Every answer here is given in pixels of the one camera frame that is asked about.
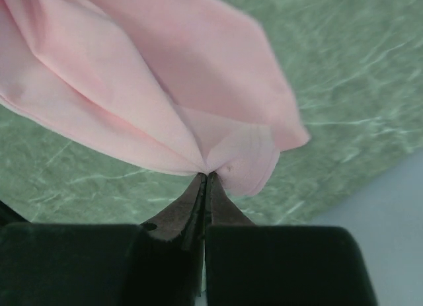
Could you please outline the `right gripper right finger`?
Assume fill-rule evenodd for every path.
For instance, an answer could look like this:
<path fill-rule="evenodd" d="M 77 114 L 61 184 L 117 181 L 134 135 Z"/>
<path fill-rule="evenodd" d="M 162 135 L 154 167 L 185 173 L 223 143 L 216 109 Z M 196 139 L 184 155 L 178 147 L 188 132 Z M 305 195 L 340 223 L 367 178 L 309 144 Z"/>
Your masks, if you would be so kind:
<path fill-rule="evenodd" d="M 376 305 L 362 252 L 333 226 L 254 224 L 211 173 L 205 198 L 209 305 Z"/>

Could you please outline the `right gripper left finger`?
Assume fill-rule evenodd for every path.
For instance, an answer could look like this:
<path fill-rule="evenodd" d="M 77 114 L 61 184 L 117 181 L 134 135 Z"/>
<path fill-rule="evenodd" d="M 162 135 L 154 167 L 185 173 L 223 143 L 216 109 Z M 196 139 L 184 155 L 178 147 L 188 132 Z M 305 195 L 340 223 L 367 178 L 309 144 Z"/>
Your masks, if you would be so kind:
<path fill-rule="evenodd" d="M 2 305 L 193 305 L 204 174 L 140 224 L 31 223 L 1 205 Z"/>

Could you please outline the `pink t-shirt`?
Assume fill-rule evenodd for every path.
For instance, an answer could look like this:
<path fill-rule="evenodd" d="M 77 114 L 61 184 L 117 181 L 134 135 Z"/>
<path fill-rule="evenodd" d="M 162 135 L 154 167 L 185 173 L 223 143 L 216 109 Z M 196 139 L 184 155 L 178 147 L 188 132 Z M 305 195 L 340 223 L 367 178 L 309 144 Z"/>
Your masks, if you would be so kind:
<path fill-rule="evenodd" d="M 1 0 L 1 104 L 240 196 L 310 139 L 263 28 L 222 0 Z"/>

